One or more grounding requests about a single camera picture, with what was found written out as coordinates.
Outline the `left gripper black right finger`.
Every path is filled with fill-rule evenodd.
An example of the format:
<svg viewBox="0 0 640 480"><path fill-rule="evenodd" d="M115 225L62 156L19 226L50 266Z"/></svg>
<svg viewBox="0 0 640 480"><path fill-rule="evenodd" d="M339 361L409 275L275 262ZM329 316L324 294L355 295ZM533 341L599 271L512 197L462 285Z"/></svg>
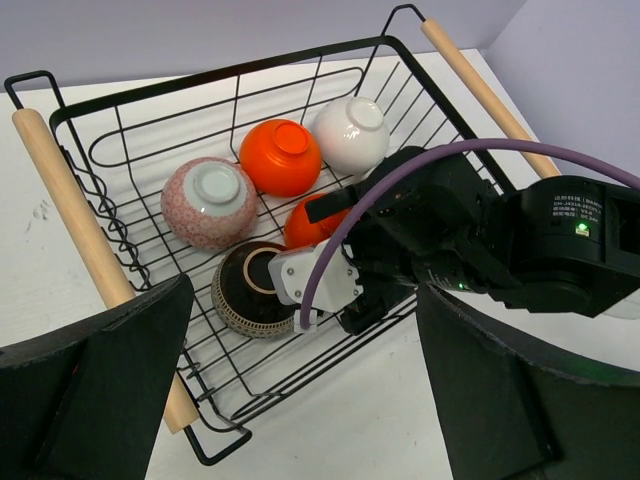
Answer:
<svg viewBox="0 0 640 480"><path fill-rule="evenodd" d="M428 285L417 290L416 319L454 478L638 478L638 372Z"/></svg>

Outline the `orange bowl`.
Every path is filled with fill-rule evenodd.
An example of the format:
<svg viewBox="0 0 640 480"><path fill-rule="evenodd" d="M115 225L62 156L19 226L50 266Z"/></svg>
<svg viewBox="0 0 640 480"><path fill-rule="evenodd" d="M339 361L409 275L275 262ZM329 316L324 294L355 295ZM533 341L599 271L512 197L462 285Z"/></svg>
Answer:
<svg viewBox="0 0 640 480"><path fill-rule="evenodd" d="M322 194L306 197L289 214L283 234L284 244L287 249L316 245L328 239L349 213L349 210L345 209L317 223L311 223L308 219L305 205L307 202L320 197L322 197Z"/></svg>
<svg viewBox="0 0 640 480"><path fill-rule="evenodd" d="M241 143L239 161L258 190L278 197L306 193L322 168L315 138L288 119L271 119L252 128Z"/></svg>

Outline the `black white patterned bowl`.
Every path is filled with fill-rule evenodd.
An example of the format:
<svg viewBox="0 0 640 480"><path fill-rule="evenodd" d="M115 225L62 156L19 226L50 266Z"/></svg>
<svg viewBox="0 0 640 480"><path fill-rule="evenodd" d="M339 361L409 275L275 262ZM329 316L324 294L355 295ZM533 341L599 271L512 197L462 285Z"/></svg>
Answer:
<svg viewBox="0 0 640 480"><path fill-rule="evenodd" d="M172 173L162 189L160 206L178 239L196 248L222 250L252 232L258 195L237 164L201 157Z"/></svg>

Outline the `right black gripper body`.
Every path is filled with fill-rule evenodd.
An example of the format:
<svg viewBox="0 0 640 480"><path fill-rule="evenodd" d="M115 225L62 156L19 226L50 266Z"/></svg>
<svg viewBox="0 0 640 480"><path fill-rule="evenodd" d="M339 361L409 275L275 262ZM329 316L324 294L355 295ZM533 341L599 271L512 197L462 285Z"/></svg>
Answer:
<svg viewBox="0 0 640 480"><path fill-rule="evenodd" d="M364 291L345 307L339 323L348 334L359 335L412 295L418 281L411 255L368 214L347 234L343 250L346 247L351 248L349 262Z"/></svg>

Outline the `brown bowl beige inside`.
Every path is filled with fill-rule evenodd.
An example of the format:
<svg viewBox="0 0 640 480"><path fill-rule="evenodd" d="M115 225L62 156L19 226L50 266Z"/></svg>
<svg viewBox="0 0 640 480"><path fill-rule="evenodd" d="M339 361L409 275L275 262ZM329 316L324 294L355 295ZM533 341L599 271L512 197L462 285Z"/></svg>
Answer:
<svg viewBox="0 0 640 480"><path fill-rule="evenodd" d="M218 316L233 331L256 339L293 331L295 307L280 302L268 271L269 261L284 250L278 243L250 241L218 265L211 298Z"/></svg>

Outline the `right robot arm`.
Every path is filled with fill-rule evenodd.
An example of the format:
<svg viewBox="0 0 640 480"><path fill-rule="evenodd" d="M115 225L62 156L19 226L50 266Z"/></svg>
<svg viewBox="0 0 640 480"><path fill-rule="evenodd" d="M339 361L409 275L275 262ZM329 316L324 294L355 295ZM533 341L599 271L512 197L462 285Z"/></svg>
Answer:
<svg viewBox="0 0 640 480"><path fill-rule="evenodd" d="M352 335L422 285L532 313L639 316L639 194L588 178L499 192L451 155L388 184L341 251L363 288L339 317Z"/></svg>

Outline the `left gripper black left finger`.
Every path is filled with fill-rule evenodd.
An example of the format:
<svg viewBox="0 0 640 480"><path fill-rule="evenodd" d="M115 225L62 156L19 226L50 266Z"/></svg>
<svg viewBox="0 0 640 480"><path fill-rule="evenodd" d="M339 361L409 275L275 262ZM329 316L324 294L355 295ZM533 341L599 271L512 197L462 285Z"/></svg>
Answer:
<svg viewBox="0 0 640 480"><path fill-rule="evenodd" d="M144 478L193 300L181 274L2 347L2 478Z"/></svg>

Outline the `grey white bowl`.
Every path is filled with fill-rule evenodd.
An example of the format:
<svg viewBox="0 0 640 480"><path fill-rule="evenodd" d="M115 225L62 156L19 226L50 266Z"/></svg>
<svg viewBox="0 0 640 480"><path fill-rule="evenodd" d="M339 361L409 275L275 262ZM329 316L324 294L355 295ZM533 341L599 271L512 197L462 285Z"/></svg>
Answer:
<svg viewBox="0 0 640 480"><path fill-rule="evenodd" d="M363 176L386 156L390 131L382 110L365 97L344 97L315 116L311 133L323 160L343 174Z"/></svg>

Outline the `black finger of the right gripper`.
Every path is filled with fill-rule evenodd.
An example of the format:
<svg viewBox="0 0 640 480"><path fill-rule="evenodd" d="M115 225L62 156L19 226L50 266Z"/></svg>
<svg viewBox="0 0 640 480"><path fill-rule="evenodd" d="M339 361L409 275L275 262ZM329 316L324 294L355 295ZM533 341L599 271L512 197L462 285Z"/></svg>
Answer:
<svg viewBox="0 0 640 480"><path fill-rule="evenodd" d="M341 224L358 201L357 188L346 186L308 200L305 212L312 224Z"/></svg>

